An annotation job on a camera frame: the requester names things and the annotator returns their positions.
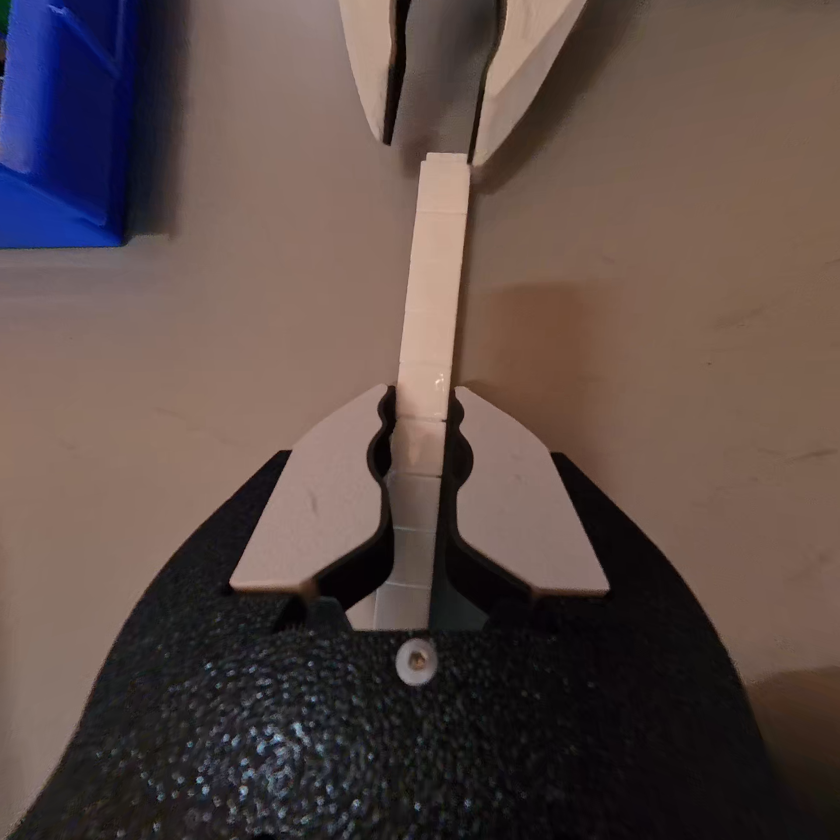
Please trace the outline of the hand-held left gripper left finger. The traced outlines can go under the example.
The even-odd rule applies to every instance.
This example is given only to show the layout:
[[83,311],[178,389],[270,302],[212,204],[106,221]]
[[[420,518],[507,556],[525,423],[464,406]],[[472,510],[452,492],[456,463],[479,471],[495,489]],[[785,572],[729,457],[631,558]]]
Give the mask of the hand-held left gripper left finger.
[[374,385],[298,440],[229,579],[235,592],[329,597],[348,610],[386,581],[395,407],[395,387]]

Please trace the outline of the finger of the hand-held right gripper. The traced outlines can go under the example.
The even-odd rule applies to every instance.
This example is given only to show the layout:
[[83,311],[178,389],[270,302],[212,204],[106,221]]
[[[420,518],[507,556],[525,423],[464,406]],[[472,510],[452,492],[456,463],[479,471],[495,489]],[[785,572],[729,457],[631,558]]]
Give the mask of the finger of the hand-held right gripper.
[[486,164],[529,109],[577,24],[585,1],[498,1],[482,72],[468,162]]
[[390,145],[406,69],[410,1],[340,1],[345,45],[374,138]]

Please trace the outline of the white segmented block bar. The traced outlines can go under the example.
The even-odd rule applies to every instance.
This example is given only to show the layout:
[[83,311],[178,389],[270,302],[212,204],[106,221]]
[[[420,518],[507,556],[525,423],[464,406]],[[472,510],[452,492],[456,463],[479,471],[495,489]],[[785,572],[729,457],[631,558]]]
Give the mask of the white segmented block bar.
[[385,583],[349,610],[356,630],[428,625],[469,186],[467,154],[427,154],[418,182],[385,480],[394,564]]

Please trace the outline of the blue storage bin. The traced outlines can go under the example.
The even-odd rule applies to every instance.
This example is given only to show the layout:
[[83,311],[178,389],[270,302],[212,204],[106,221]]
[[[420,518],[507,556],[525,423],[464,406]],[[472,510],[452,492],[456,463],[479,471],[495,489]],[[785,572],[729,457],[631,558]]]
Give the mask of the blue storage bin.
[[9,5],[1,247],[120,246],[141,2]]

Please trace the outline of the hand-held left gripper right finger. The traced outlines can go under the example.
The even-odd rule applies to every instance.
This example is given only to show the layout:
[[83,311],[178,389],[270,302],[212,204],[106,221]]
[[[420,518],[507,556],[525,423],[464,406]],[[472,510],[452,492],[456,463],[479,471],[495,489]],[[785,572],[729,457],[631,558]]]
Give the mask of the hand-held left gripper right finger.
[[451,395],[435,571],[486,616],[611,590],[547,446],[465,386]]

